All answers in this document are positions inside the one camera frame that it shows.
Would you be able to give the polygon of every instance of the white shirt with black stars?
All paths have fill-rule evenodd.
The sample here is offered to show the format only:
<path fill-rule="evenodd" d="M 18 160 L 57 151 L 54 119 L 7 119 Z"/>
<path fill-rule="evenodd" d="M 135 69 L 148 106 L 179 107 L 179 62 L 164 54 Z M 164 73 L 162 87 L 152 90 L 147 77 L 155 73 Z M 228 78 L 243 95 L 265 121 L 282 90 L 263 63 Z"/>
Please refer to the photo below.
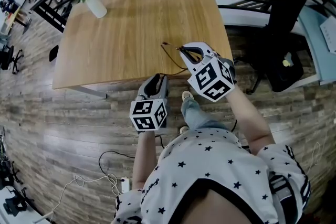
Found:
<path fill-rule="evenodd" d="M 112 223 L 169 223 L 176 219 L 175 211 L 181 212 L 176 210 L 183 208 L 186 200 L 181 200 L 192 199 L 185 195 L 196 185 L 218 192 L 252 223 L 278 223 L 269 187 L 274 175 L 285 177 L 292 187 L 298 221 L 308 201 L 310 184 L 289 146 L 268 145 L 255 156 L 243 149 L 239 139 L 229 131 L 189 130 L 163 150 L 143 189 L 116 198 Z"/>

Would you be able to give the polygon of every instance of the white vase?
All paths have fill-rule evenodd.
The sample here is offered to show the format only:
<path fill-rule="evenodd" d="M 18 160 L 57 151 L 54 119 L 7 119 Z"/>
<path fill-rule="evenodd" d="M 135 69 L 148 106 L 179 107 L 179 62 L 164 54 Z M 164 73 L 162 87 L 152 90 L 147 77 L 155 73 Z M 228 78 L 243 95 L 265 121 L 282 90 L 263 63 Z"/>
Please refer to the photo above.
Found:
<path fill-rule="evenodd" d="M 97 18 L 104 17 L 107 13 L 107 9 L 99 0 L 85 0 L 85 2 Z"/>

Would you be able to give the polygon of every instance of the white power adapter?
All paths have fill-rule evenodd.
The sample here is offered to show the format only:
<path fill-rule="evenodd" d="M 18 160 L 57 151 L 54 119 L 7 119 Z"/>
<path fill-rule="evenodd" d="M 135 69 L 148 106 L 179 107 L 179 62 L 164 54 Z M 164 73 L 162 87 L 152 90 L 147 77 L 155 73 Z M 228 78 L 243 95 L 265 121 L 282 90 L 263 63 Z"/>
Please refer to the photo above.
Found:
<path fill-rule="evenodd" d="M 127 177 L 121 178 L 121 193 L 127 193 L 130 191 L 130 179 Z"/>

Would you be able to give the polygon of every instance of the shoe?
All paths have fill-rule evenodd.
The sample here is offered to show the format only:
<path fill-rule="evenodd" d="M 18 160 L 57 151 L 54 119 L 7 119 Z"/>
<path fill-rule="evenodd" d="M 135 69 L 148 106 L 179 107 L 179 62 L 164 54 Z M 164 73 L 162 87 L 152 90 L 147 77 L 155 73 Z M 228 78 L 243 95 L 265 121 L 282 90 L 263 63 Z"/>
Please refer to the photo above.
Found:
<path fill-rule="evenodd" d="M 189 92 L 189 91 L 184 91 L 184 92 L 182 93 L 182 101 L 184 101 L 184 99 L 186 99 L 187 97 L 190 97 L 190 98 L 194 99 L 194 96 L 191 94 L 191 92 Z"/>
<path fill-rule="evenodd" d="M 189 131 L 189 127 L 188 126 L 183 126 L 183 127 L 180 128 L 180 134 L 184 134 L 187 131 Z"/>

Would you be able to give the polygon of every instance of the light blue desk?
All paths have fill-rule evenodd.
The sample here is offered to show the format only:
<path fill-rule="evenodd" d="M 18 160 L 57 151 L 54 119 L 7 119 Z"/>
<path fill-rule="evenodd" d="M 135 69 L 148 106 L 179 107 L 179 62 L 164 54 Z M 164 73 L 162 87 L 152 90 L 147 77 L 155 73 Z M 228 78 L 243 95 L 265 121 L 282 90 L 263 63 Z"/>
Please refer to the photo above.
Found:
<path fill-rule="evenodd" d="M 327 18 L 315 10 L 304 6 L 298 19 L 313 58 L 316 74 L 295 82 L 288 89 L 315 81 L 319 81 L 320 85 L 336 81 L 336 55 L 329 52 L 327 43 L 320 29 L 320 25 L 327 20 Z"/>

